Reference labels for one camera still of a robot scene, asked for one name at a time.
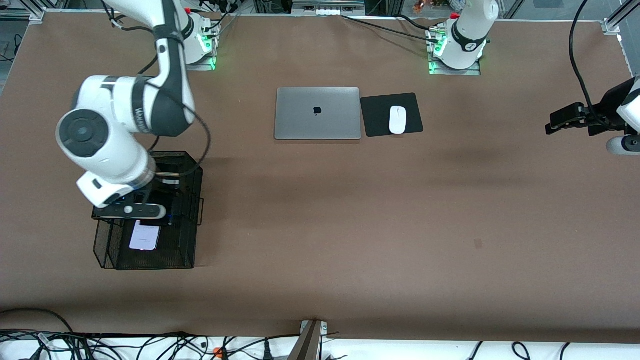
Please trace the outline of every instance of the mouse pad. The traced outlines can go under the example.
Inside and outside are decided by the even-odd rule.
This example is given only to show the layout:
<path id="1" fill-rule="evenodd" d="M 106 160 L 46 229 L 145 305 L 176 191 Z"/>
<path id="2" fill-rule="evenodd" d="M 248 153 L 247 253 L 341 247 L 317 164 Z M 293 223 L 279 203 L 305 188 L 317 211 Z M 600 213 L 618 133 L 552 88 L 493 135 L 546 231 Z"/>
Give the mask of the mouse pad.
<path id="1" fill-rule="evenodd" d="M 418 100 L 414 93 L 363 97 L 360 99 L 362 118 L 367 136 L 392 135 L 389 131 L 389 112 L 392 106 L 406 109 L 406 129 L 404 133 L 421 133 L 422 118 Z"/>

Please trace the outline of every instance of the computer mouse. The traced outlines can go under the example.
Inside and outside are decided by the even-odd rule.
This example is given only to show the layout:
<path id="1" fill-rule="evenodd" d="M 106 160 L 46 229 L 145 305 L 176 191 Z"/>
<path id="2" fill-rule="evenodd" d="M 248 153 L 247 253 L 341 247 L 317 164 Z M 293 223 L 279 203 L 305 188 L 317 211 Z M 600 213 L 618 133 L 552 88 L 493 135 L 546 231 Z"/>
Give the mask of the computer mouse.
<path id="1" fill-rule="evenodd" d="M 406 129 L 406 109 L 402 106 L 391 106 L 389 111 L 389 131 L 400 135 Z"/>

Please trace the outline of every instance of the laptop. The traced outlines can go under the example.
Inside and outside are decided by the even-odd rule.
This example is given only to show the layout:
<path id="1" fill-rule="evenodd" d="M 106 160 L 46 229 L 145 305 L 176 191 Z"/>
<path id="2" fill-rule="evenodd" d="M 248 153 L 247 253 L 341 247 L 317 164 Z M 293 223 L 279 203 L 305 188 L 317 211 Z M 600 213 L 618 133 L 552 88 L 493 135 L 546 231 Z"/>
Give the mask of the laptop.
<path id="1" fill-rule="evenodd" d="M 360 139 L 358 88 L 279 88 L 277 140 Z"/>

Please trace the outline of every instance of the black mesh tray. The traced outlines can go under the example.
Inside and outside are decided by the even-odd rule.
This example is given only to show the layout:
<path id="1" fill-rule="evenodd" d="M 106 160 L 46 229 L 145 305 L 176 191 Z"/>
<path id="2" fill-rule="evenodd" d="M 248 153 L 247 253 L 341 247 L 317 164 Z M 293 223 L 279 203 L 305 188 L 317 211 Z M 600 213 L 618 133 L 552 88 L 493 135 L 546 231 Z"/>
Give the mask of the black mesh tray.
<path id="1" fill-rule="evenodd" d="M 184 172 L 196 165 L 196 161 L 186 152 L 155 152 L 158 171 Z M 180 179 L 176 194 L 172 199 L 164 222 L 160 227 L 155 250 L 134 250 L 129 248 L 136 220 L 105 219 L 95 216 L 98 228 L 95 234 L 93 252 L 100 266 L 115 270 L 162 270 L 188 269 L 195 265 L 196 234 L 198 219 L 202 215 L 200 190 L 202 169 Z"/>

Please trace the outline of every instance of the paper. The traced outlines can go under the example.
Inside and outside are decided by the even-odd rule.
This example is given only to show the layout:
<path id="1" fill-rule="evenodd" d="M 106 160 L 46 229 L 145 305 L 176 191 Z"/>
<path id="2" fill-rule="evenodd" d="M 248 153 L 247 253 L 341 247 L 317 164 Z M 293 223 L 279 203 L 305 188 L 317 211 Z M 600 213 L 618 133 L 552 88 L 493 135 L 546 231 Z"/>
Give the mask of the paper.
<path id="1" fill-rule="evenodd" d="M 129 248 L 133 250 L 155 250 L 159 234 L 159 226 L 141 225 L 140 220 L 138 220 L 133 227 Z"/>

